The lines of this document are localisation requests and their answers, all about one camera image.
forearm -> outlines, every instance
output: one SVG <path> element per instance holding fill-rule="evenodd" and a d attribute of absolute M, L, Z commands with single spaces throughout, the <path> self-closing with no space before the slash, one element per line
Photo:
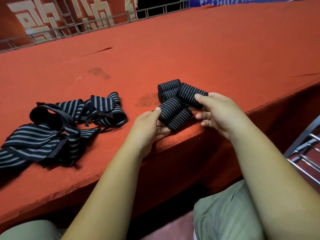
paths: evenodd
<path fill-rule="evenodd" d="M 231 142 L 269 238 L 318 239 L 317 192 L 252 122 L 240 128 Z"/>
<path fill-rule="evenodd" d="M 140 151 L 125 142 L 62 240 L 125 239 L 141 161 Z"/>

red table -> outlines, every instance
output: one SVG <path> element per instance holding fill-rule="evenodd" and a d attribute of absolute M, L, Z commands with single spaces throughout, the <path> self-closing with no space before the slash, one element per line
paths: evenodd
<path fill-rule="evenodd" d="M 2 182 L 0 232 L 83 202 L 168 80 L 231 97 L 285 151 L 320 113 L 319 8 L 320 0 L 196 8 L 0 54 L 0 142 L 38 101 L 117 91 L 129 118 L 99 134 L 77 167 L 33 164 Z M 132 216 L 195 183 L 214 193 L 240 175 L 230 143 L 192 119 L 142 163 Z"/>

hand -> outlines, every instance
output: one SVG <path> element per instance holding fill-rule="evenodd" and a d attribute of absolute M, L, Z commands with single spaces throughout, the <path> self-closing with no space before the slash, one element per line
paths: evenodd
<path fill-rule="evenodd" d="M 195 118 L 202 120 L 201 125 L 215 128 L 226 139 L 231 140 L 235 133 L 251 123 L 250 119 L 230 98 L 210 92 L 208 96 L 196 94 L 195 100 L 203 105 L 202 112 Z"/>
<path fill-rule="evenodd" d="M 133 145 L 141 152 L 142 157 L 146 157 L 155 141 L 170 134 L 166 126 L 157 126 L 157 121 L 161 113 L 161 108 L 157 107 L 153 112 L 145 112 L 136 118 L 132 128 L 126 138 L 125 143 Z"/>

left hand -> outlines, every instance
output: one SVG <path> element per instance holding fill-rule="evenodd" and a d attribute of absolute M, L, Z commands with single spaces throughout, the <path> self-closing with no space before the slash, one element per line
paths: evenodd
<path fill-rule="evenodd" d="M 162 139 L 170 134 L 166 126 L 157 126 L 157 121 L 161 113 L 161 108 L 157 107 L 154 111 L 145 112 L 140 115 L 132 125 L 132 128 L 125 140 L 141 152 L 142 157 L 146 157 L 155 141 Z"/>

red cloth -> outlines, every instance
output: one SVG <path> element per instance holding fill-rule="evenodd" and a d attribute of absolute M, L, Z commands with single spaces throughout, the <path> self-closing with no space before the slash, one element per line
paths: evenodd
<path fill-rule="evenodd" d="M 284 152 L 320 113 L 319 7 L 308 0 L 196 8 L 0 54 L 0 142 L 29 121 L 37 101 L 117 91 L 129 118 L 98 135 L 78 167 L 33 164 L 2 183 L 0 232 L 85 201 L 85 186 L 100 178 L 134 119 L 159 104 L 157 84 L 172 79 L 231 97 Z M 214 193 L 240 175 L 230 143 L 190 120 L 142 163 L 132 216 L 197 182 Z"/>

